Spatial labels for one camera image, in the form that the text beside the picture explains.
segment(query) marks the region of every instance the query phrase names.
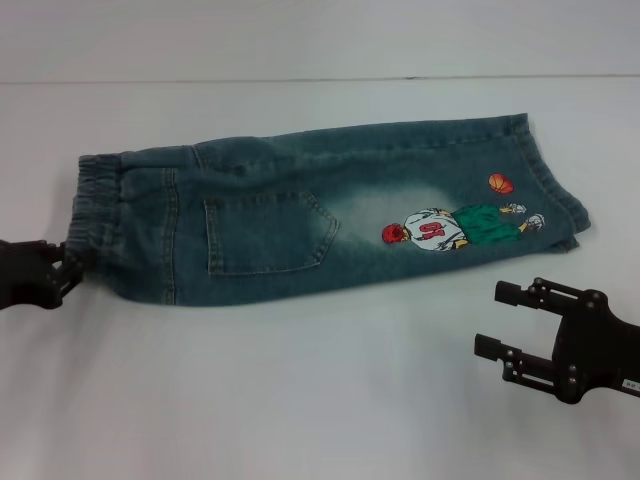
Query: denim pants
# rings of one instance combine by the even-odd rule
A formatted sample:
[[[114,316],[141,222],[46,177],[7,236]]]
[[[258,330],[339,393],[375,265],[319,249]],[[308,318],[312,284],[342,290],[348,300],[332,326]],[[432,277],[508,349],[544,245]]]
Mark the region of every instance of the denim pants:
[[[67,254],[131,300],[234,305],[567,252],[526,115],[86,156]]]

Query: orange basketball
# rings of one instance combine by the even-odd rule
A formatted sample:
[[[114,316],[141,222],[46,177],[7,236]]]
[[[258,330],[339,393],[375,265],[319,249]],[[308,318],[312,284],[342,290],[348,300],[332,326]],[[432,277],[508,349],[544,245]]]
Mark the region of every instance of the orange basketball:
[[[494,173],[489,177],[489,186],[498,193],[513,192],[513,183],[501,173]]]

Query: back pocket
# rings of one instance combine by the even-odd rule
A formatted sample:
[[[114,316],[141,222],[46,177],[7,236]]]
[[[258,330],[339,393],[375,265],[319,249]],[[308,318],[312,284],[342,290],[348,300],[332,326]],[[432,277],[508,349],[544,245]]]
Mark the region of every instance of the back pocket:
[[[309,192],[205,200],[209,274],[251,275],[320,264],[338,230]]]

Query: sticker label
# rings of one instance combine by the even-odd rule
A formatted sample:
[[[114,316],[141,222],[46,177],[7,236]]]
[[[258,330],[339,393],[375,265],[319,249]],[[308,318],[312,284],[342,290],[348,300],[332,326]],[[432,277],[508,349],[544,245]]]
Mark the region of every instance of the sticker label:
[[[628,388],[629,390],[635,390],[636,392],[640,392],[640,382],[634,382],[633,380],[627,380],[626,378],[622,382],[622,386],[624,388]]]

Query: white surface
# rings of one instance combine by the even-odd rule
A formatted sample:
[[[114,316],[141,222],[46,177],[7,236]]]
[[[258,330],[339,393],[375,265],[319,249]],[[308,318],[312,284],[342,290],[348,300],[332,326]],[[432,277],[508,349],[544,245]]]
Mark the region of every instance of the white surface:
[[[76,157],[230,135],[528,111],[594,227],[538,255],[235,308],[83,284],[0,313],[0,478],[637,479],[640,402],[501,379],[478,332],[549,356],[559,318],[493,302],[537,275],[637,323],[640,80],[0,87],[0,238],[65,237]]]
[[[640,74],[637,0],[5,0],[0,81]]]

